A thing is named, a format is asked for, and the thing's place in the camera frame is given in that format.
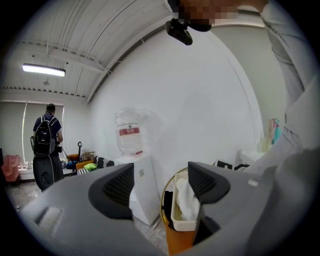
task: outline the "red label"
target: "red label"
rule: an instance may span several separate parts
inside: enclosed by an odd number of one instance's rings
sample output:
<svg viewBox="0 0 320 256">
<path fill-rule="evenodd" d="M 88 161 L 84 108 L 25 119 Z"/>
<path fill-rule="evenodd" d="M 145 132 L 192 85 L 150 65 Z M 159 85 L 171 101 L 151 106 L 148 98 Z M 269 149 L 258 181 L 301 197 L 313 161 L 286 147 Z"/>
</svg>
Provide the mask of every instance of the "red label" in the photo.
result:
<svg viewBox="0 0 320 256">
<path fill-rule="evenodd" d="M 129 135 L 129 134 L 138 134 L 138 133 L 140 133 L 138 127 L 130 128 L 130 129 L 121 129 L 121 130 L 119 130 L 120 136 L 122 136 L 122 135 Z"/>
</svg>

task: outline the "white ceiling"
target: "white ceiling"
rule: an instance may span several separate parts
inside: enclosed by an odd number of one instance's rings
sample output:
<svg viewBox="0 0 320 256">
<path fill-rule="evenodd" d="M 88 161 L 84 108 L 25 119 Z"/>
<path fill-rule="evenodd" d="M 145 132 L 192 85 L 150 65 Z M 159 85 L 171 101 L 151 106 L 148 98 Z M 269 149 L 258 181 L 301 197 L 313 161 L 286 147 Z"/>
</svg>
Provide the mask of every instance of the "white ceiling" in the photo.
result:
<svg viewBox="0 0 320 256">
<path fill-rule="evenodd" d="M 151 28 L 163 25 L 169 15 L 163 0 L 52 1 L 17 39 L 0 88 L 15 94 L 41 91 L 89 101 L 119 54 Z M 66 74 L 24 72 L 23 63 L 65 69 Z"/>
</svg>

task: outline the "black backpack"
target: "black backpack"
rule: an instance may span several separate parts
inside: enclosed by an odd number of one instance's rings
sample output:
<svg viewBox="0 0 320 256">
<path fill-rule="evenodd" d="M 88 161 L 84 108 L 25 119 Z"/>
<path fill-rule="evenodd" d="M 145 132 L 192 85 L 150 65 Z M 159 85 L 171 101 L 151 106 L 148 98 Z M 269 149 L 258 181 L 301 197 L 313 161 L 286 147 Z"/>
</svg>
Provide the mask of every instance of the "black backpack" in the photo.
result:
<svg viewBox="0 0 320 256">
<path fill-rule="evenodd" d="M 50 121 L 41 116 L 41 124 L 35 131 L 34 148 L 35 155 L 50 155 L 55 150 L 56 140 L 52 132 L 53 124 L 58 120 L 53 117 Z"/>
</svg>

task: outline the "white basket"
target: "white basket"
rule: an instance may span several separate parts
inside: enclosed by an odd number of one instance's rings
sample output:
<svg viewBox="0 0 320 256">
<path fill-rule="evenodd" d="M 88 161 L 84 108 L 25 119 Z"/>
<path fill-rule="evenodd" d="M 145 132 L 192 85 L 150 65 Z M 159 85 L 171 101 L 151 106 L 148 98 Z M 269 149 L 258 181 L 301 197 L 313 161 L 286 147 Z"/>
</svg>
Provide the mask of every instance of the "white basket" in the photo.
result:
<svg viewBox="0 0 320 256">
<path fill-rule="evenodd" d="M 176 231 L 194 231 L 196 230 L 197 220 L 182 220 L 181 210 L 177 204 L 178 189 L 176 187 L 176 182 L 180 178 L 188 180 L 188 173 L 177 173 L 174 176 L 174 188 L 172 197 L 172 208 L 171 208 L 171 220 L 173 222 L 174 229 Z"/>
</svg>

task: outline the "gray machine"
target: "gray machine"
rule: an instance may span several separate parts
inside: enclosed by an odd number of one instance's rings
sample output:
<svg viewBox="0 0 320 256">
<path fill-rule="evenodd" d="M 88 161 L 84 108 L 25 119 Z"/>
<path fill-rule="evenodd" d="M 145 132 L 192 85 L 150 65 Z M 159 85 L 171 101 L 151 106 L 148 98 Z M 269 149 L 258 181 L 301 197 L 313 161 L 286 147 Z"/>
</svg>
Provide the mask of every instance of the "gray machine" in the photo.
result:
<svg viewBox="0 0 320 256">
<path fill-rule="evenodd" d="M 201 203 L 195 246 L 183 255 L 264 255 L 302 221 L 317 193 L 320 150 L 254 174 L 189 162 Z M 162 255 L 135 228 L 129 197 L 134 164 L 59 181 L 20 212 L 55 255 Z"/>
</svg>

